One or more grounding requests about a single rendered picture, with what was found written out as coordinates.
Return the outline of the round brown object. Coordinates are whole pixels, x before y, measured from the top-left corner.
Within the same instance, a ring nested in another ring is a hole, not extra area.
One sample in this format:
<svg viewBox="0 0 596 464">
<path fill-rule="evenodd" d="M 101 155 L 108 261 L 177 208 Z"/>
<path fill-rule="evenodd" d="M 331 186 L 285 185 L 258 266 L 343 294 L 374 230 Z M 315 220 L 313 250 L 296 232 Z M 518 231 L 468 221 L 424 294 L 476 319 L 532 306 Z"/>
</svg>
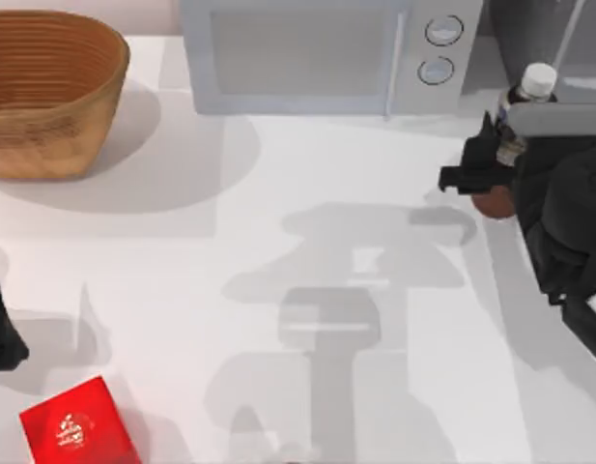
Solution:
<svg viewBox="0 0 596 464">
<path fill-rule="evenodd" d="M 494 186 L 487 193 L 474 194 L 471 201 L 486 218 L 506 219 L 516 214 L 513 196 L 507 186 Z"/>
</svg>

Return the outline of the pale grey rounded box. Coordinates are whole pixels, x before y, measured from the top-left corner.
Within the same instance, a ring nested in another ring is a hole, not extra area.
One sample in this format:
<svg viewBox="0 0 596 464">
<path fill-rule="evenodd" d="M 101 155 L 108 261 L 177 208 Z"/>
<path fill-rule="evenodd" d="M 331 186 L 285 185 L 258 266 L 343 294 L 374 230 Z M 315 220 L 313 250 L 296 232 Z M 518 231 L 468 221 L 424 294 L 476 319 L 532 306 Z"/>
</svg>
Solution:
<svg viewBox="0 0 596 464">
<path fill-rule="evenodd" d="M 596 104 L 515 103 L 507 121 L 523 137 L 596 136 Z"/>
</svg>

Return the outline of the clear bottle with white cap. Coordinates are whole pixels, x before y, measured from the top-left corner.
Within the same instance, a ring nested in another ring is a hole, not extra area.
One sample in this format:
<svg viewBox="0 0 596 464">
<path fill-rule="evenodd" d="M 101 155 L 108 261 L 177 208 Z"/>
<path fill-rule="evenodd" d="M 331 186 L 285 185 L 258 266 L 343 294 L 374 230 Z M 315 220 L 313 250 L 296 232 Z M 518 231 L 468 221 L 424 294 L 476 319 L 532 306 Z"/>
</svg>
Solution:
<svg viewBox="0 0 596 464">
<path fill-rule="evenodd" d="M 495 118 L 499 135 L 497 161 L 513 167 L 516 158 L 525 151 L 526 141 L 519 137 L 508 124 L 508 113 L 514 103 L 554 102 L 553 90 L 557 82 L 557 70 L 549 64 L 532 63 L 525 68 L 521 80 L 501 94 Z"/>
</svg>

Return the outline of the microwave knob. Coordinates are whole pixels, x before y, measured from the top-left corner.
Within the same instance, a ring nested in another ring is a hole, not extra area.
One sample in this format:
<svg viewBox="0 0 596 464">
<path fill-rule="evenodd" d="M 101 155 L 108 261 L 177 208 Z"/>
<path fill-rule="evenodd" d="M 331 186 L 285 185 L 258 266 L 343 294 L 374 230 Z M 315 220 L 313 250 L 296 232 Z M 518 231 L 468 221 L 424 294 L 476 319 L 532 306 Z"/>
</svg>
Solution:
<svg viewBox="0 0 596 464">
<path fill-rule="evenodd" d="M 433 46 L 450 46 L 465 30 L 464 22 L 453 14 L 431 19 L 425 27 L 425 38 Z"/>
<path fill-rule="evenodd" d="M 419 80 L 428 86 L 439 86 L 449 81 L 455 73 L 454 63 L 444 56 L 423 61 L 417 68 Z"/>
</svg>

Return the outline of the grey cabinet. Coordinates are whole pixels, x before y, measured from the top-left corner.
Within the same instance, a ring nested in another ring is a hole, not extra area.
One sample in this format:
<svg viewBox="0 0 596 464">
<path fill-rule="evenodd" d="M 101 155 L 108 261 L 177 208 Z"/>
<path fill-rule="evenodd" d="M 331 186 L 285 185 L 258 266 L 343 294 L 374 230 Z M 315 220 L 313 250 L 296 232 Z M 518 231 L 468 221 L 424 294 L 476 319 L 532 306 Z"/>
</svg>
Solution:
<svg viewBox="0 0 596 464">
<path fill-rule="evenodd" d="M 596 0 L 490 0 L 493 32 L 508 80 L 547 63 L 562 101 L 596 101 Z"/>
</svg>

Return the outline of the pale microwave oven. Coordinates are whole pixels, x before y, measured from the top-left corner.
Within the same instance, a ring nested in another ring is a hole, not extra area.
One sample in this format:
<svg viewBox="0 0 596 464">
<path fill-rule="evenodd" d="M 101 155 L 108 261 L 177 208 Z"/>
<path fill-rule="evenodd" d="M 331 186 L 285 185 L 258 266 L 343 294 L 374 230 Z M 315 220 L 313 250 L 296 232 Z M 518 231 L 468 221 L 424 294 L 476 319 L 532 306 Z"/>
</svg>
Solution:
<svg viewBox="0 0 596 464">
<path fill-rule="evenodd" d="M 196 109 L 208 115 L 374 115 L 384 112 L 396 20 L 405 16 L 392 116 L 453 111 L 461 96 L 484 0 L 180 0 Z M 450 46 L 425 27 L 455 15 Z M 439 86 L 418 66 L 455 65 Z"/>
</svg>

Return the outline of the brown woven basket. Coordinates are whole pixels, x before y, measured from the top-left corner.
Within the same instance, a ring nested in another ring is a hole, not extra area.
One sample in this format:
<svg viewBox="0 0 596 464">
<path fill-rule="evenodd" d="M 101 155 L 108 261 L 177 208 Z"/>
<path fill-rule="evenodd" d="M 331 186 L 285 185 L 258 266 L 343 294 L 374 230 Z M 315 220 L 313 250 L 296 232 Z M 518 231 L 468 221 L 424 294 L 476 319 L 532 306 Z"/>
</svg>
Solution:
<svg viewBox="0 0 596 464">
<path fill-rule="evenodd" d="M 84 174 L 112 126 L 129 65 L 106 23 L 51 10 L 0 10 L 0 179 Z"/>
</svg>

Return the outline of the red box with white print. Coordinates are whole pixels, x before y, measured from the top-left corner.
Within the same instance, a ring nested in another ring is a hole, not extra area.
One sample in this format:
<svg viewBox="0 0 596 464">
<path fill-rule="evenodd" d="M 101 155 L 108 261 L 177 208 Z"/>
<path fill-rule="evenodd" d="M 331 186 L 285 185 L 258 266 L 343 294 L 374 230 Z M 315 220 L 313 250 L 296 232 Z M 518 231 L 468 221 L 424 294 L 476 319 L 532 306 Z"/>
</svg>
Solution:
<svg viewBox="0 0 596 464">
<path fill-rule="evenodd" d="M 104 379 L 19 414 L 33 464 L 142 464 Z"/>
</svg>

